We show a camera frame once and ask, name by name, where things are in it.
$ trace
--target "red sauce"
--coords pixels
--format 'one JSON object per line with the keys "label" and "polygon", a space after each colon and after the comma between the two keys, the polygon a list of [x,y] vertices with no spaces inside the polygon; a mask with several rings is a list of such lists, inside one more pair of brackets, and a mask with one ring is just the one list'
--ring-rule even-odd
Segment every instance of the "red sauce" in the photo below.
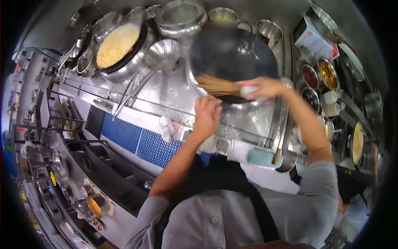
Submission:
{"label": "red sauce", "polygon": [[313,89],[318,88],[318,80],[316,79],[314,72],[308,67],[301,68],[301,74],[304,81]]}

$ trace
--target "white towel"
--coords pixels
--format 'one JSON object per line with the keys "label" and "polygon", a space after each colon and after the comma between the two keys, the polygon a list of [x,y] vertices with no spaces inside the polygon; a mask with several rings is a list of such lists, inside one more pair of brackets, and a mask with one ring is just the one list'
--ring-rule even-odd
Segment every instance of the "white towel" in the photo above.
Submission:
{"label": "white towel", "polygon": [[209,154],[216,153],[217,141],[218,138],[215,135],[211,135],[199,146],[199,149],[196,151],[196,154],[200,155],[202,152],[206,152]]}
{"label": "white towel", "polygon": [[166,143],[170,143],[172,141],[172,136],[176,133],[176,129],[174,128],[173,122],[170,118],[159,118],[159,132],[163,141]]}

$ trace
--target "gray shirt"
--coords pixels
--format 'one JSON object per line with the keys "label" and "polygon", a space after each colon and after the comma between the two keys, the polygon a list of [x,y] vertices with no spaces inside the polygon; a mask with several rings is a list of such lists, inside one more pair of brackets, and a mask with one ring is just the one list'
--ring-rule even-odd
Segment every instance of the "gray shirt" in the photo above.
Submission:
{"label": "gray shirt", "polygon": [[[298,194],[255,185],[276,224],[280,240],[320,246],[332,230],[338,207],[334,164],[305,167]],[[154,227],[169,202],[149,197],[137,217],[127,248],[153,248]],[[239,248],[264,243],[251,200],[229,190],[207,191],[179,203],[164,230],[162,248]]]}

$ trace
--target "teal towel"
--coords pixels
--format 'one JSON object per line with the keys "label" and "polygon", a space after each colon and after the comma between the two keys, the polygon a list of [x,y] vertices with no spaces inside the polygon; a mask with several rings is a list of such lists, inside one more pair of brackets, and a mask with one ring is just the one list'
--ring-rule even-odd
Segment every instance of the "teal towel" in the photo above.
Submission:
{"label": "teal towel", "polygon": [[247,162],[254,165],[266,166],[271,168],[279,168],[282,165],[283,157],[279,158],[279,162],[277,165],[272,164],[272,159],[275,154],[271,151],[266,151],[260,148],[254,148],[249,151]]}

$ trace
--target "shirt button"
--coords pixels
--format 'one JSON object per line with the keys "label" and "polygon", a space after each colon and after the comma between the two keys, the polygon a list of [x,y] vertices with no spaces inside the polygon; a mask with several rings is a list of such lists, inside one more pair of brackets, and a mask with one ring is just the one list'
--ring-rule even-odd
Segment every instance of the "shirt button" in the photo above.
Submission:
{"label": "shirt button", "polygon": [[219,223],[220,219],[219,218],[213,218],[211,219],[211,223]]}

